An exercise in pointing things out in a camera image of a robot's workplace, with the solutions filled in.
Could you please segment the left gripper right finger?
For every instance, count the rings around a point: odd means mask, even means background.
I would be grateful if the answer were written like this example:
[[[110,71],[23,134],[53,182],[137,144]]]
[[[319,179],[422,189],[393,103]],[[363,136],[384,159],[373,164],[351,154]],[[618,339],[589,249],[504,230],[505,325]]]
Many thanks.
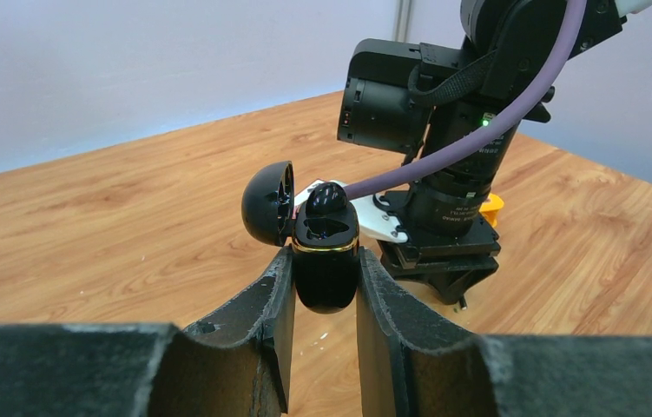
[[[363,415],[652,416],[652,337],[474,334],[359,256]]]

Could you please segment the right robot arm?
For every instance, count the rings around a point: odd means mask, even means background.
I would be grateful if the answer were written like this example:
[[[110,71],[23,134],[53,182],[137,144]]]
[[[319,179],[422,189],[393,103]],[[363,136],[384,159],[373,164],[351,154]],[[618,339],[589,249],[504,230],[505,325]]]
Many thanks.
[[[352,53],[342,142],[400,153],[348,185],[397,280],[446,304],[497,271],[491,185],[523,120],[548,122],[565,63],[622,31],[646,1],[463,1],[457,49],[367,38]]]

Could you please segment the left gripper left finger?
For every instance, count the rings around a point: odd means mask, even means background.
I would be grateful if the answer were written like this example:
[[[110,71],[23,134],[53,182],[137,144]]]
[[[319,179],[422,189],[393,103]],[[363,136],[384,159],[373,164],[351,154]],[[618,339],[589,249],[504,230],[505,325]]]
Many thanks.
[[[0,416],[279,416],[288,409],[293,253],[185,328],[0,324]]]

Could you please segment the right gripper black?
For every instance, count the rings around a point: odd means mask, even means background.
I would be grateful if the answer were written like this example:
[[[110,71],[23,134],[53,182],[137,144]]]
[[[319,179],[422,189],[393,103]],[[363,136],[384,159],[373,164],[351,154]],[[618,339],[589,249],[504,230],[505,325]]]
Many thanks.
[[[378,241],[380,261],[391,277],[416,281],[436,290],[446,305],[497,272],[501,250],[496,230],[479,208],[483,195],[471,199],[435,190],[388,191],[376,206],[395,215],[407,243]]]

